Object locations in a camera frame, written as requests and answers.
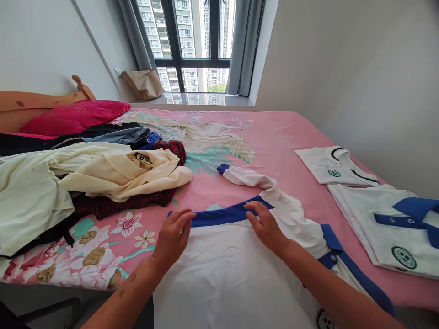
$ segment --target red pillow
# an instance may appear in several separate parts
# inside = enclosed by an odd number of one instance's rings
[[[38,139],[54,139],[58,136],[45,136],[45,135],[35,135],[35,134],[20,134],[20,133],[9,133],[8,135],[16,135],[30,138],[38,138]]]
[[[56,107],[33,118],[21,128],[21,132],[46,136],[80,133],[90,126],[117,118],[130,107],[130,104],[119,101],[80,101],[72,105]]]

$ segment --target paper bag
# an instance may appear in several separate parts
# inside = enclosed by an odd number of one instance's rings
[[[157,98],[165,92],[155,69],[147,71],[123,71],[122,78],[128,82],[137,96],[144,101]]]

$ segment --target forearm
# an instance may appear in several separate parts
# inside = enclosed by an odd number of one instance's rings
[[[340,328],[404,328],[371,299],[324,267],[290,240],[278,255]]]
[[[82,328],[131,328],[163,275],[152,257],[144,259]]]

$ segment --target grey curtain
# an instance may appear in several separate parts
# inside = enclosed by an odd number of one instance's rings
[[[139,71],[157,69],[137,0],[115,0]]]
[[[248,96],[265,0],[236,2],[235,32],[230,59],[228,94]]]

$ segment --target pink bedsheet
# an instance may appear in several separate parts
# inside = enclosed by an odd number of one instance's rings
[[[297,149],[334,145],[301,115],[131,109],[113,122],[130,121],[153,128],[165,140],[182,140],[186,165],[194,172],[193,181],[181,187],[167,207],[148,206],[102,221],[94,216],[82,219],[70,230],[76,240],[73,248],[61,239],[35,248],[9,264],[3,260],[0,281],[114,289],[141,259],[154,251],[163,219],[170,210],[224,208],[261,191],[233,185],[218,175],[216,167],[229,163],[276,179],[282,191],[302,202],[307,218],[330,224],[351,258],[396,305],[439,310],[439,281],[372,265],[326,186],[317,183],[294,153]]]

